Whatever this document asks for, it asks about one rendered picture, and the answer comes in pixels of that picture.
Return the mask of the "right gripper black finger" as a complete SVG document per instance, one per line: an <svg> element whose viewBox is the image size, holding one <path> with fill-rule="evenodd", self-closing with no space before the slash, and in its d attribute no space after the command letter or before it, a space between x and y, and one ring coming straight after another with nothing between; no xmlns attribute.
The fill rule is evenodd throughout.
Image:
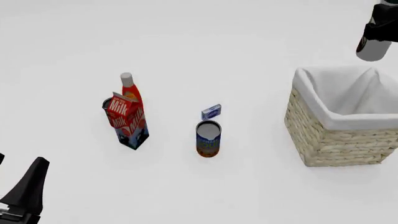
<svg viewBox="0 0 398 224"><path fill-rule="evenodd" d="M374 5L373 19L377 26L383 26L398 20L398 5Z"/></svg>
<svg viewBox="0 0 398 224"><path fill-rule="evenodd" d="M379 26L366 24L364 37L368 40L398 42L398 22L390 22Z"/></svg>

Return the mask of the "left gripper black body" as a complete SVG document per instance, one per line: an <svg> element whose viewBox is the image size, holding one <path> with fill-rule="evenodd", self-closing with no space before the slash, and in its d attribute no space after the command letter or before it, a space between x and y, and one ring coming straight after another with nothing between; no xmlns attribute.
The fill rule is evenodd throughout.
<svg viewBox="0 0 398 224"><path fill-rule="evenodd" d="M0 203L0 224L38 224L40 216Z"/></svg>

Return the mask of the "salad dressing bottle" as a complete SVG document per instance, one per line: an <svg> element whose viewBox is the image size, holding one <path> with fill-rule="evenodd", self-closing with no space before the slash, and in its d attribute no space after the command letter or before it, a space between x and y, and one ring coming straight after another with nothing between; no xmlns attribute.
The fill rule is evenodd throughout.
<svg viewBox="0 0 398 224"><path fill-rule="evenodd" d="M398 0L379 0L378 4L398 5ZM368 24L374 24L373 12ZM385 56L392 43L393 42L389 41L368 40L364 37L363 32L361 40L356 48L356 55L364 61L379 61Z"/></svg>

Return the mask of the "white cloth basket liner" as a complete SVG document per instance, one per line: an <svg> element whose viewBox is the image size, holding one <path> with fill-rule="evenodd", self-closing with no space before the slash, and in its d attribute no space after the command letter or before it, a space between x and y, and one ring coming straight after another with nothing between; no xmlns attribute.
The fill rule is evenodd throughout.
<svg viewBox="0 0 398 224"><path fill-rule="evenodd" d="M328 130L398 128L398 79L376 68L298 68L292 86Z"/></svg>

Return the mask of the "woven wicker basket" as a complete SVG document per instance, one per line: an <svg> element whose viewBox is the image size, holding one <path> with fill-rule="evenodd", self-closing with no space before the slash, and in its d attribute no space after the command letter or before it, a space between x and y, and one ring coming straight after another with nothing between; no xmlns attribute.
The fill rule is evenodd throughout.
<svg viewBox="0 0 398 224"><path fill-rule="evenodd" d="M398 148L398 128L329 130L292 88L284 118L297 152L308 167L380 164Z"/></svg>

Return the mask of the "red and blue milk carton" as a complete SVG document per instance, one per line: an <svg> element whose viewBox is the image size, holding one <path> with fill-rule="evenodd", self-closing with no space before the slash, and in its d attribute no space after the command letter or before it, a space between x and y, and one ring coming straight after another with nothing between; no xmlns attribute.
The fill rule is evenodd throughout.
<svg viewBox="0 0 398 224"><path fill-rule="evenodd" d="M149 137L145 113L132 99L113 93L106 115L122 145L136 150Z"/></svg>

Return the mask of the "red bottle with white cap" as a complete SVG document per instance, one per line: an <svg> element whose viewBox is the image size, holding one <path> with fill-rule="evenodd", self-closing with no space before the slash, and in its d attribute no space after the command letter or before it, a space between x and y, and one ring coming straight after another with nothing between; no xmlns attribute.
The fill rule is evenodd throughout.
<svg viewBox="0 0 398 224"><path fill-rule="evenodd" d="M134 104L139 103L141 112L143 113L144 109L143 109L141 94L139 93L139 90L137 89L137 86L133 81L132 74L129 72L124 72L120 75L120 78L123 84L122 88L123 96L132 99Z"/></svg>

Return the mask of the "blue and orange soup can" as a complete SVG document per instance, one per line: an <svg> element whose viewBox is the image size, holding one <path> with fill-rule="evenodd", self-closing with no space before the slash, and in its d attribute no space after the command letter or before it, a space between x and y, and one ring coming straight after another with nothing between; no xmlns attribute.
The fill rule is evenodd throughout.
<svg viewBox="0 0 398 224"><path fill-rule="evenodd" d="M196 126L197 153L205 158L216 156L220 150L221 126L212 120L201 121Z"/></svg>

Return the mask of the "small blue and white box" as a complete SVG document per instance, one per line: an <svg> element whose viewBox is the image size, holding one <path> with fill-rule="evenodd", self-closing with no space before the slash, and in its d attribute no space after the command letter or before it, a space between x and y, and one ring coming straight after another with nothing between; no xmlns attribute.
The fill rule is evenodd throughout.
<svg viewBox="0 0 398 224"><path fill-rule="evenodd" d="M207 108L201 112L201 119L203 121L209 120L221 114L221 105L217 104L210 108Z"/></svg>

